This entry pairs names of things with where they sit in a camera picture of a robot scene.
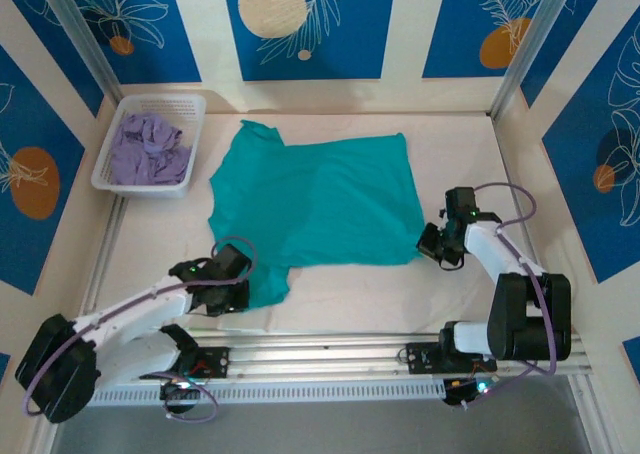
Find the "laundry basket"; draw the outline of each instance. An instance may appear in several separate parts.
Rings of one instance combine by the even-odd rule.
[[[202,133],[207,102],[198,94],[139,94],[127,96],[118,105],[107,137],[104,139],[91,184],[96,189],[113,191],[125,197],[184,197],[189,190],[189,180],[196,157],[198,141]],[[182,131],[180,144],[191,146],[191,157],[184,179],[179,184],[162,186],[122,186],[111,179],[111,142],[120,122],[134,113],[154,112]]]

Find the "orange circle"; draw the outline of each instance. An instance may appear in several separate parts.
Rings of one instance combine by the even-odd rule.
[[[515,19],[489,34],[480,48],[480,62],[488,69],[502,69],[511,64],[516,49],[524,37],[531,19]]]
[[[113,52],[121,56],[133,54],[133,43],[126,37],[113,36],[109,39],[109,45],[111,49],[113,49]]]
[[[613,171],[613,167],[603,164],[598,166],[596,172],[593,173],[593,184],[596,189],[603,194],[606,194],[616,183],[616,173]]]
[[[47,171],[34,182],[18,179],[11,182],[11,197],[18,210],[36,221],[48,218],[56,208],[60,195],[60,175],[58,166],[51,155],[39,147],[23,147],[13,156],[11,162],[32,169]]]

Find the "gray floor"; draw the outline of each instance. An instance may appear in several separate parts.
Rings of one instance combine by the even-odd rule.
[[[588,453],[564,378],[530,378],[467,412],[441,401],[222,406],[183,425],[160,408],[88,408],[55,454]]]

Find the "beige circle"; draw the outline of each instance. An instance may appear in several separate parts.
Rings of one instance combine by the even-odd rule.
[[[300,59],[301,61],[308,61],[309,59],[311,59],[311,51],[307,49],[301,50],[298,53],[298,59]]]
[[[238,0],[238,9],[247,29],[263,39],[293,34],[307,20],[305,0]]]

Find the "purple cable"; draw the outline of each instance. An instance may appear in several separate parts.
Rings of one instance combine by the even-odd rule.
[[[222,243],[227,243],[227,242],[229,242],[231,240],[242,241],[247,246],[249,246],[249,249],[251,250],[253,258],[252,258],[252,261],[251,261],[251,266],[249,267],[249,269],[247,269],[247,272],[245,272],[241,276],[238,276],[238,277],[236,277],[234,279],[226,279],[226,280],[223,280],[223,281],[213,281],[213,280],[211,280],[211,281],[188,281],[188,282],[183,282],[183,283],[180,283],[180,284],[174,284],[173,286],[163,287],[162,289],[158,289],[157,292],[150,292],[148,294],[145,294],[144,296],[141,296],[141,297],[139,297],[137,299],[134,299],[133,301],[130,301],[130,302],[120,306],[118,309],[115,309],[115,310],[105,314],[100,319],[98,319],[97,324],[89,324],[88,326],[84,327],[80,331],[76,332],[73,336],[71,336],[69,339],[67,339],[67,341],[64,342],[58,349],[56,349],[53,354],[51,354],[51,356],[44,362],[44,364],[42,364],[42,367],[38,370],[38,372],[36,372],[36,375],[33,376],[33,379],[29,383],[29,386],[26,389],[24,397],[22,398],[22,413],[27,417],[36,417],[36,416],[39,416],[40,414],[42,414],[42,411],[31,411],[31,410],[29,410],[29,400],[31,400],[31,396],[33,396],[33,393],[36,390],[36,388],[38,387],[38,384],[40,383],[42,378],[45,376],[47,371],[51,368],[53,363],[56,362],[60,358],[60,356],[62,356],[62,354],[64,354],[76,341],[78,341],[80,338],[82,338],[82,336],[87,334],[92,329],[99,328],[101,324],[104,324],[105,322],[113,319],[114,317],[122,314],[125,311],[128,311],[132,307],[135,307],[138,304],[141,304],[141,303],[147,301],[148,299],[154,299],[156,296],[158,296],[160,294],[166,294],[167,292],[177,291],[178,289],[183,289],[185,287],[191,287],[191,286],[230,286],[230,285],[233,285],[233,284],[239,284],[239,283],[244,282],[245,280],[247,280],[249,278],[249,276],[251,275],[251,273],[253,272],[253,270],[255,269],[255,265],[256,265],[256,263],[258,261],[258,252],[256,251],[256,248],[253,245],[253,243],[251,241],[249,241],[248,239],[245,239],[245,238],[239,237],[239,236],[223,237],[213,245],[213,248],[211,250],[211,257],[214,256],[215,249],[216,249],[217,246],[219,246]],[[167,376],[160,376],[160,374],[156,372],[156,373],[154,373],[154,375],[158,376],[158,377],[167,377],[167,376],[171,375],[171,373],[167,373]],[[189,381],[186,378],[182,378],[182,379],[185,379],[183,382],[188,382],[188,383],[196,386],[196,388],[198,390],[200,390],[200,386],[197,386],[196,384],[192,383],[191,381]],[[204,388],[203,388],[203,391],[206,391],[207,397],[213,398],[213,395],[210,394],[209,391],[207,391]],[[215,399],[213,399],[213,401],[214,401],[214,404],[216,406],[216,412],[217,412],[217,406],[218,405],[215,402]],[[207,420],[213,419],[214,417],[215,417],[215,413],[214,413],[213,417],[207,418]],[[179,418],[176,418],[175,416],[174,416],[174,419],[180,420],[182,422],[191,422],[192,421],[192,420],[189,420],[189,419],[179,419]],[[205,421],[201,421],[201,420],[197,420],[196,419],[193,422],[205,422]]]
[[[205,397],[209,398],[209,400],[213,404],[213,412],[211,414],[209,414],[208,416],[196,417],[196,418],[193,418],[193,419],[187,419],[186,417],[183,417],[183,416],[176,416],[171,411],[169,411],[169,401],[170,401],[170,399],[167,398],[167,399],[165,399],[164,405],[163,405],[164,410],[167,413],[167,419],[172,419],[172,420],[178,421],[178,422],[184,422],[185,424],[204,424],[205,422],[213,421],[216,418],[216,416],[218,415],[218,401],[216,401],[216,398],[214,397],[214,395],[211,394],[209,391],[207,391],[207,389],[204,386],[200,386],[199,384],[196,384],[195,382],[187,379],[186,377],[183,377],[183,376],[181,376],[179,374],[176,374],[176,373],[173,373],[173,372],[152,372],[150,375],[151,376],[162,377],[162,378],[170,379],[170,380],[177,379],[180,382],[186,382],[187,384],[195,387]]]
[[[529,211],[528,214],[526,214],[524,216],[521,216],[521,217],[518,217],[516,219],[511,219],[509,221],[505,221],[502,224],[498,225],[498,227],[496,228],[496,236],[497,236],[497,238],[500,240],[500,242],[502,242],[502,244],[507,248],[507,250],[516,259],[518,259],[520,261],[521,256],[520,256],[520,253],[518,252],[517,248],[513,244],[511,244],[511,242],[509,242],[509,240],[502,234],[501,231],[506,226],[510,226],[512,224],[518,224],[518,223],[526,222],[529,219],[531,219],[535,215],[536,211],[538,210],[538,205],[536,203],[535,198],[533,197],[533,195],[529,191],[527,191],[524,187],[518,186],[516,184],[512,184],[510,182],[490,182],[490,183],[487,183],[487,184],[482,184],[482,185],[476,187],[474,190],[475,191],[479,191],[479,190],[485,189],[487,187],[495,187],[495,186],[510,187],[511,189],[515,189],[517,191],[520,191],[525,196],[527,196],[527,198],[531,202],[531,210]],[[548,376],[552,376],[556,372],[557,361],[558,361],[557,351],[556,351],[556,342],[555,342],[555,337],[553,335],[553,324],[551,323],[551,316],[549,315],[549,309],[547,308],[547,303],[546,303],[546,301],[544,299],[544,293],[542,292],[542,287],[540,286],[540,282],[538,282],[538,278],[535,276],[535,274],[534,274],[533,270],[531,269],[531,267],[529,266],[529,264],[527,264],[526,262],[522,262],[521,265],[522,265],[522,268],[527,272],[527,275],[531,278],[531,282],[533,284],[533,288],[534,288],[535,293],[536,293],[536,298],[538,299],[538,303],[540,304],[540,311],[542,311],[542,319],[544,321],[544,327],[545,327],[545,331],[546,331],[546,334],[547,334],[547,342],[549,343],[549,360],[550,360],[549,369],[548,370],[542,369],[542,368],[537,366],[537,363],[530,363],[530,362],[527,362],[527,361],[520,361],[521,364],[524,364],[525,366],[527,366],[527,369],[525,369],[523,372],[518,374],[513,379],[511,379],[509,381],[506,381],[505,383],[501,384],[500,386],[502,386],[502,387],[498,386],[495,389],[490,389],[484,395],[482,395],[481,397],[475,399],[474,401],[472,401],[469,404],[475,405],[475,404],[477,404],[479,402],[482,402],[483,400],[486,400],[487,398],[495,395],[495,391],[496,390],[499,390],[500,388],[504,389],[504,388],[512,385],[514,382],[517,382],[517,381],[523,379],[525,376],[527,376],[529,373],[531,373],[533,371],[538,372],[540,374],[548,375]]]

